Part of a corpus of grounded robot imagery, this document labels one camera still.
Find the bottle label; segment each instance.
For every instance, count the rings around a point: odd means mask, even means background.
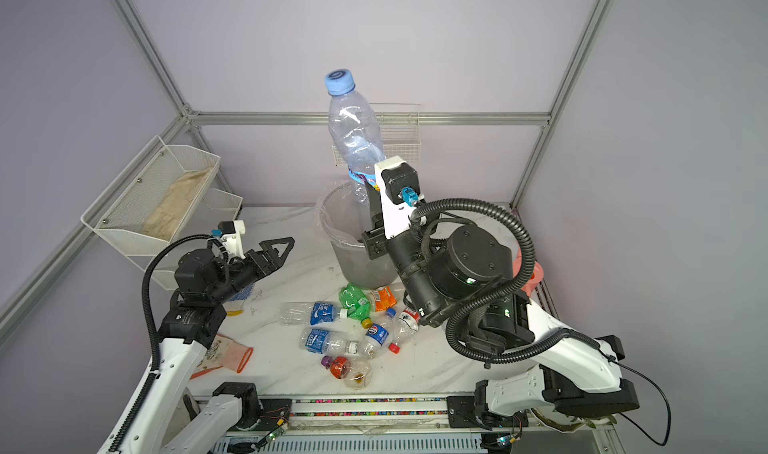
[[[408,324],[408,327],[410,327],[411,330],[418,330],[418,319],[421,318],[421,316],[415,310],[406,307],[402,310],[399,317]]]
[[[327,330],[312,329],[312,332],[307,336],[306,342],[304,343],[306,350],[311,353],[322,354],[322,344],[326,342],[328,334],[330,334],[330,332]]]
[[[336,357],[330,365],[331,374],[337,379],[341,379],[350,371],[350,361],[343,356]]]
[[[375,340],[380,346],[383,346],[386,342],[386,338],[389,336],[389,333],[379,324],[373,324],[368,329],[368,333],[366,335]]]
[[[378,290],[372,292],[373,299],[376,301],[376,312],[380,313],[397,304],[395,295],[392,294],[392,290],[389,286],[379,287]]]
[[[370,173],[364,173],[364,172],[357,172],[350,169],[350,177],[352,180],[358,183],[366,183],[368,182],[373,186],[374,189],[377,191],[379,190],[379,186],[376,185],[376,176],[372,175]]]
[[[333,322],[333,304],[315,303],[310,315],[310,325]]]

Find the green plastic bottle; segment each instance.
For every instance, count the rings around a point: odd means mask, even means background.
[[[346,285],[339,291],[339,301],[342,307],[348,309],[346,316],[360,321],[363,328],[368,329],[371,321],[371,303],[360,287],[353,283]]]

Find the blue connector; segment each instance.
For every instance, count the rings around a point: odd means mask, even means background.
[[[410,187],[406,187],[405,189],[403,189],[402,192],[400,193],[400,196],[402,197],[403,200],[406,201],[406,203],[408,204],[408,207],[413,207],[418,202],[418,194],[416,193],[415,190],[411,189]]]

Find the trash bin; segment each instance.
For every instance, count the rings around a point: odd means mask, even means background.
[[[389,256],[370,260],[362,233],[372,228],[368,206],[355,198],[352,182],[334,183],[315,205],[315,225],[330,238],[344,277],[363,289],[386,286],[397,278]]]

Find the pink object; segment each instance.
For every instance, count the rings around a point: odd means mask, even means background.
[[[240,374],[245,369],[245,365],[250,360],[250,355],[253,352],[253,347],[238,344],[234,339],[226,335],[216,334],[213,344],[211,344],[208,352],[205,353],[205,357],[200,361],[200,364],[197,365],[190,379],[222,367]]]
[[[522,252],[520,252],[520,248],[518,247],[518,255],[517,257],[514,257],[514,261],[512,261],[512,275],[517,276],[518,271],[520,270],[520,265],[523,262]],[[533,268],[533,275],[531,276],[531,279],[526,283],[522,290],[525,292],[528,297],[531,296],[531,293],[533,292],[533,289],[538,286],[538,283],[542,282],[542,279],[544,278],[544,270],[542,269],[541,264],[538,262]]]

